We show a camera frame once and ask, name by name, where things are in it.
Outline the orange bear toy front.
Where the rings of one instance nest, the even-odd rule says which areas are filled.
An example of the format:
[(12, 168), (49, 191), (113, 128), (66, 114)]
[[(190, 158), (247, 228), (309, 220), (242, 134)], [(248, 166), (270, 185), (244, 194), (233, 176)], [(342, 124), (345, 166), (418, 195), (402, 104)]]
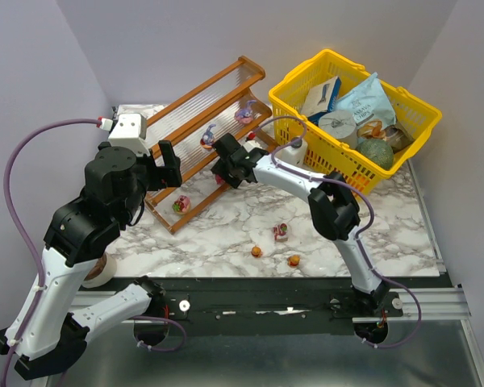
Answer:
[(301, 257), (299, 255), (292, 255), (287, 259), (287, 264), (294, 268), (298, 267), (301, 261)]

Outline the wooden tiered shelf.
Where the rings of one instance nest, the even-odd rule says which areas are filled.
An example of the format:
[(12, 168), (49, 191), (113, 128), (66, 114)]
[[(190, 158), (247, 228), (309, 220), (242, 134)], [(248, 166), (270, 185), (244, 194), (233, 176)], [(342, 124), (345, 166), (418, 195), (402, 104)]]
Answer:
[(147, 119), (147, 139), (158, 159), (161, 140), (173, 145), (181, 160), (182, 181), (203, 171), (217, 154), (211, 145), (226, 133), (237, 140), (271, 117), (271, 109), (251, 87), (265, 78), (265, 70), (246, 56), (222, 69), (190, 92)]

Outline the small burger toy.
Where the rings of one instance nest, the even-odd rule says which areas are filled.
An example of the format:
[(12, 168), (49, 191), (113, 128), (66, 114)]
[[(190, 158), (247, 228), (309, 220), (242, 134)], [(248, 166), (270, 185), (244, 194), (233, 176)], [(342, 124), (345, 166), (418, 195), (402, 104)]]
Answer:
[(255, 258), (259, 258), (259, 257), (262, 257), (262, 250), (260, 247), (258, 246), (254, 246), (252, 247), (251, 249), (251, 255)]

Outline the grey round tin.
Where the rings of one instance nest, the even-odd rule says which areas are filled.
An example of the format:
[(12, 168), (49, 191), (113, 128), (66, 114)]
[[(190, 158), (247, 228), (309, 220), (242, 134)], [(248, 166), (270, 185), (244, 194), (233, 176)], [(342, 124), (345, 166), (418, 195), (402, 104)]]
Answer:
[(347, 144), (350, 149), (357, 146), (357, 125), (349, 111), (335, 110), (326, 113), (319, 119), (318, 127), (334, 139)]

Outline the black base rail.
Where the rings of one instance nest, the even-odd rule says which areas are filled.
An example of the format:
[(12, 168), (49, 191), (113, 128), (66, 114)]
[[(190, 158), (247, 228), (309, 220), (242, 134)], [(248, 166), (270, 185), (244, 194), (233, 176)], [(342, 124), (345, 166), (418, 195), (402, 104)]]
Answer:
[(352, 335), (353, 321), (401, 317), (386, 293), (376, 308), (348, 278), (154, 278), (147, 316), (168, 316), (190, 336)]

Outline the tape roll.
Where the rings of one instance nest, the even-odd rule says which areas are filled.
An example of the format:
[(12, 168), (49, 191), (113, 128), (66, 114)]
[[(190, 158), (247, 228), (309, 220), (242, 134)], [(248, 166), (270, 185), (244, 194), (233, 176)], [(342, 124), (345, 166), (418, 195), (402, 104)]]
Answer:
[(92, 289), (105, 285), (115, 276), (116, 270), (116, 259), (105, 252), (88, 273), (81, 286), (86, 289)]

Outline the white bottle grey cap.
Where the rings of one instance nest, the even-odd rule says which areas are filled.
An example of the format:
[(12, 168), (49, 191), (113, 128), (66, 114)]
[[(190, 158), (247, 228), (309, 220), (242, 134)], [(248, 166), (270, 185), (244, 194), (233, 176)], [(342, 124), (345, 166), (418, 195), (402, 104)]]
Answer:
[(286, 148), (280, 150), (276, 157), (287, 164), (293, 166), (300, 166), (303, 164), (303, 160), (307, 153), (308, 144), (304, 139), (294, 137), (291, 140), (291, 144)]

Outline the brown snack packet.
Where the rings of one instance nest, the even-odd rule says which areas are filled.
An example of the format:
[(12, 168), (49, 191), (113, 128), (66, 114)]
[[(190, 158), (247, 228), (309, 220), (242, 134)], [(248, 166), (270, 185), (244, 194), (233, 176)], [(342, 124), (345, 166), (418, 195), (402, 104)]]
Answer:
[(393, 153), (401, 152), (415, 141), (401, 123), (388, 126), (384, 133), (384, 140), (392, 148)]

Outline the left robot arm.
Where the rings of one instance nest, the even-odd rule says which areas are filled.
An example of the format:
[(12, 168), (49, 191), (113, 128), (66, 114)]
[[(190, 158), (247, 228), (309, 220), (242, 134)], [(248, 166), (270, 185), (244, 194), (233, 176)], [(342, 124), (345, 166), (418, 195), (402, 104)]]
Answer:
[(93, 306), (69, 309), (106, 248), (136, 223), (146, 193), (181, 185), (173, 145), (158, 146), (162, 166), (152, 154), (102, 143), (85, 166), (80, 195), (54, 213), (31, 292), (16, 320), (0, 330), (0, 354), (18, 356), (15, 371), (25, 381), (65, 372), (93, 339), (126, 319), (167, 312), (165, 291), (148, 277)]

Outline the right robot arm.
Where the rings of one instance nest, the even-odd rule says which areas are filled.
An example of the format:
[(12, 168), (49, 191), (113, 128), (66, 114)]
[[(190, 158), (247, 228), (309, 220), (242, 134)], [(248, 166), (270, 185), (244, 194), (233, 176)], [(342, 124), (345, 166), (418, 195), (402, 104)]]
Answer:
[(314, 229), (332, 241), (345, 262), (356, 300), (363, 310), (377, 310), (390, 289), (374, 267), (360, 239), (361, 229), (355, 189), (339, 173), (311, 173), (278, 160), (261, 148), (247, 150), (231, 134), (213, 143), (219, 160), (212, 172), (231, 187), (258, 183), (281, 189), (304, 201)]

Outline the green melon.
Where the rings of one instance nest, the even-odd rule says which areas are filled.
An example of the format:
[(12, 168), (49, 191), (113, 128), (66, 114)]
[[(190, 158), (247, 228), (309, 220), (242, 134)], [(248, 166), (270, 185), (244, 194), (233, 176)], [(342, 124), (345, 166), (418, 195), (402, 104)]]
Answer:
[(382, 139), (365, 139), (357, 145), (357, 151), (382, 169), (389, 170), (394, 164), (393, 149)]

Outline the blue white box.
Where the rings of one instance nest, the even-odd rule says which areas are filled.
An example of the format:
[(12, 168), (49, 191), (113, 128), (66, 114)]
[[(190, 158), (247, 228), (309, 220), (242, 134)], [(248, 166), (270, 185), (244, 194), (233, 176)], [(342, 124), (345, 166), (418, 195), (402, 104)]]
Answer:
[(341, 80), (338, 76), (312, 87), (306, 96), (300, 114), (307, 117), (311, 123), (317, 124), (322, 116), (334, 111), (340, 87)]

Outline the pink strawberry cake toy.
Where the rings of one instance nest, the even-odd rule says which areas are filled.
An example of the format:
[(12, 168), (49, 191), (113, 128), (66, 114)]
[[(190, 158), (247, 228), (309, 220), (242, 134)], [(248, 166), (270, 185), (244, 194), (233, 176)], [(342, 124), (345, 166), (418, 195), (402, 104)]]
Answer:
[(191, 209), (190, 198), (185, 195), (180, 195), (172, 204), (173, 212), (179, 215), (188, 213)]

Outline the pink white cake toy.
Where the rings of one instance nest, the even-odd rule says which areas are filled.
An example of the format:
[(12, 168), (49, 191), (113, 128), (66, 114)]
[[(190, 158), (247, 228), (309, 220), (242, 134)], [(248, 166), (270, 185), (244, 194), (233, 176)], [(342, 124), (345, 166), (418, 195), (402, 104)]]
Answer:
[(273, 239), (276, 242), (284, 242), (289, 238), (288, 226), (286, 223), (278, 223), (273, 227)]

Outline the dark pink cake toy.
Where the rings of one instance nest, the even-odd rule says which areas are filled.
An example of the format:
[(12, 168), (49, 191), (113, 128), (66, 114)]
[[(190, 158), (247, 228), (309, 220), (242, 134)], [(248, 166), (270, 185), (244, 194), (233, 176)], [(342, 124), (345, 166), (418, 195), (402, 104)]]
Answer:
[(218, 185), (223, 185), (225, 183), (224, 179), (220, 175), (215, 175), (215, 181)]

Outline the purple bunny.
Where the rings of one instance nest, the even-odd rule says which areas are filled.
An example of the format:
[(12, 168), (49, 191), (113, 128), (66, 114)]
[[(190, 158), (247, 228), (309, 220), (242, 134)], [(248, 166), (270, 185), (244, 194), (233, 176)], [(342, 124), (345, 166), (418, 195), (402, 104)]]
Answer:
[(248, 125), (253, 121), (252, 105), (256, 103), (256, 100), (249, 100), (245, 106), (240, 108), (235, 114), (234, 119), (243, 125)]
[(211, 150), (212, 145), (215, 142), (215, 135), (212, 131), (214, 127), (216, 127), (214, 123), (210, 124), (200, 139), (200, 145), (206, 150)]

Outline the light blue chips bag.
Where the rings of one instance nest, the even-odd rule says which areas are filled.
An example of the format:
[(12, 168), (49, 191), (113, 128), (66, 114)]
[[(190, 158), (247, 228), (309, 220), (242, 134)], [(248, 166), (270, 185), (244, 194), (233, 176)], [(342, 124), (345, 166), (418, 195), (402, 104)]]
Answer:
[(384, 139), (384, 129), (396, 124), (396, 113), (377, 73), (338, 98), (335, 110), (352, 113), (357, 136), (362, 139)]

